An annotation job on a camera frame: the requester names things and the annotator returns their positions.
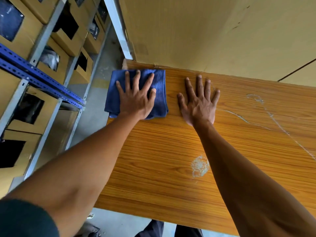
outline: gray floor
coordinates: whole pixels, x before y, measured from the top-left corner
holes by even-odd
[[[106,125],[108,113],[104,112],[108,83],[113,70],[122,68],[119,41],[113,27],[109,31],[96,75],[87,97],[86,109],[79,120],[71,145],[79,143]],[[89,220],[101,228],[102,237],[133,237],[150,222],[150,219],[94,208]],[[163,237],[173,237],[175,224],[165,223]],[[204,237],[229,237],[212,231],[203,231]]]

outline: leg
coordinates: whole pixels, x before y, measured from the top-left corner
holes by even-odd
[[[164,222],[151,220],[147,227],[135,237],[162,237]]]
[[[203,237],[203,234],[201,229],[177,225],[174,237]]]

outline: white stain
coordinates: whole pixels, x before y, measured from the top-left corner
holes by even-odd
[[[244,122],[246,122],[246,123],[248,123],[248,124],[251,124],[251,125],[256,125],[256,126],[260,126],[260,127],[265,128],[265,129],[267,129],[267,130],[271,130],[271,129],[270,129],[270,128],[268,128],[268,127],[264,127],[264,126],[259,125],[259,124],[251,123],[251,122],[247,121],[245,118],[243,118],[243,116],[238,115],[238,114],[236,114],[236,113],[234,113],[234,112],[227,111],[227,110],[222,110],[222,109],[217,109],[217,110],[219,110],[219,111],[226,111],[226,112],[228,112],[228,113],[231,113],[231,114],[233,114],[233,115],[237,116],[238,118],[242,119]]]
[[[285,134],[287,134],[296,144],[298,144],[304,151],[306,151],[306,153],[308,153],[314,160],[316,160],[315,156],[314,156],[312,153],[310,153],[309,150],[307,150],[304,146],[302,146],[300,143],[298,143],[297,140],[294,139],[294,138],[290,135],[290,133],[287,132],[287,131],[277,122],[277,120],[274,118],[274,115],[271,114],[271,113],[267,110],[267,108],[264,106],[263,99],[262,99],[260,96],[254,95],[254,94],[248,94],[248,95],[246,95],[246,96],[247,96],[247,98],[251,98],[251,99],[254,99],[254,100],[257,101],[257,102],[260,102],[260,103],[262,104],[264,110],[267,112],[267,114],[270,116],[270,118],[275,122],[275,124],[277,124],[277,126],[278,126]]]
[[[202,177],[210,169],[209,161],[206,157],[198,156],[191,164],[193,177]]]

